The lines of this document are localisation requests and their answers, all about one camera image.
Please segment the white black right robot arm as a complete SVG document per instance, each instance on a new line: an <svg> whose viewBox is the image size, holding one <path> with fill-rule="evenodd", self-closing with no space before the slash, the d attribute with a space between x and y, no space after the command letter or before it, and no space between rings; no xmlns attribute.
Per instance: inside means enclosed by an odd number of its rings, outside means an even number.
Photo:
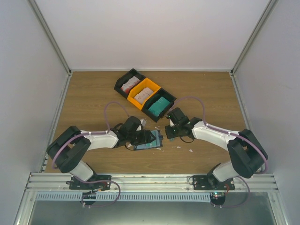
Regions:
<svg viewBox="0 0 300 225"><path fill-rule="evenodd" d="M220 163L208 172L207 182L211 189L218 190L224 182L238 176L249 179L267 164L268 155L251 130L230 131L197 117L189 119L179 108L171 110L166 117L170 121L165 127L168 139L188 137L207 141L229 153L228 162Z"/></svg>

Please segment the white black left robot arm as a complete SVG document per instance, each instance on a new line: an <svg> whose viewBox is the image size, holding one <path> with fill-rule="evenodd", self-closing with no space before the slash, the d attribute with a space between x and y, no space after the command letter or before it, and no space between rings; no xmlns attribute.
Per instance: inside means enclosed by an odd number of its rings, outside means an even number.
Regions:
<svg viewBox="0 0 300 225"><path fill-rule="evenodd" d="M87 151L122 146L130 148L151 143L155 139L150 130L144 129L140 119L130 116L125 123L119 123L106 131L88 132L70 126L48 146L46 153L52 159L53 168L73 175L85 189L92 189L100 178L82 161Z"/></svg>

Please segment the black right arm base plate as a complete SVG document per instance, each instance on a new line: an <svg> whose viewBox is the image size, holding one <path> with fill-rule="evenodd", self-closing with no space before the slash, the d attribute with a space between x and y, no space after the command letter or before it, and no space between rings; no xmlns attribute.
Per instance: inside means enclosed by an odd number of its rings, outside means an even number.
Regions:
<svg viewBox="0 0 300 225"><path fill-rule="evenodd" d="M193 175L188 179L188 183L197 191L227 191L234 190L235 184L233 179L227 179L224 182L217 181L215 184L210 184L207 175Z"/></svg>

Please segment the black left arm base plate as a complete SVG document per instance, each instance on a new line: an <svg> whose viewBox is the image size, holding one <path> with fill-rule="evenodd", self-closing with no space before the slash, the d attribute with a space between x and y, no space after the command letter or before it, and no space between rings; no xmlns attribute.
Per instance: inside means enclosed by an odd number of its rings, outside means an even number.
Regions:
<svg viewBox="0 0 300 225"><path fill-rule="evenodd" d="M76 177L72 177L70 181L67 181L66 184L69 185L71 190L109 190L111 175L93 175L88 181L82 182Z"/></svg>

